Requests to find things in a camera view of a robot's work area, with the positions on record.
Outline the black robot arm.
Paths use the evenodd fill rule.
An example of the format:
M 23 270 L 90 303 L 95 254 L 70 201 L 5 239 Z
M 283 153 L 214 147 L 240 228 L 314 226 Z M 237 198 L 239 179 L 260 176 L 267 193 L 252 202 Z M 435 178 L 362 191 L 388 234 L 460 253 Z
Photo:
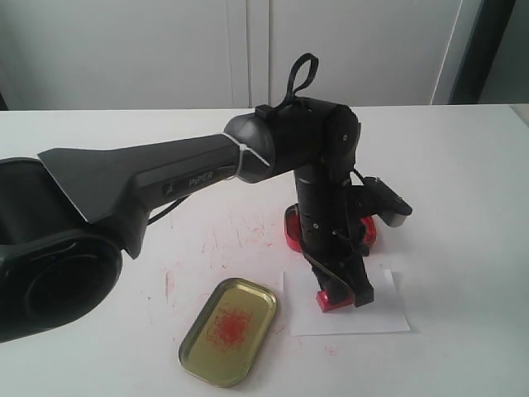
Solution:
M 71 323 L 137 258 L 155 210 L 225 179 L 293 172 L 300 246 L 332 304 L 374 300 L 365 211 L 352 193 L 360 123 L 345 105 L 289 95 L 220 134 L 97 151 L 56 148 L 1 162 L 1 339 Z

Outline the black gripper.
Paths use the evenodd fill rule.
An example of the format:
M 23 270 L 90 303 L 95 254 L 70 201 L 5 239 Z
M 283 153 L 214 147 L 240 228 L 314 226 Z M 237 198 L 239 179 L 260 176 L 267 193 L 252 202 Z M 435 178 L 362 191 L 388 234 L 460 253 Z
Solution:
M 347 213 L 349 179 L 335 183 L 322 165 L 305 165 L 294 171 L 301 228 L 300 246 L 312 266 L 321 291 L 330 302 L 343 300 L 343 285 L 333 265 L 339 264 L 350 287 L 355 307 L 374 301 L 363 256 L 365 225 Z

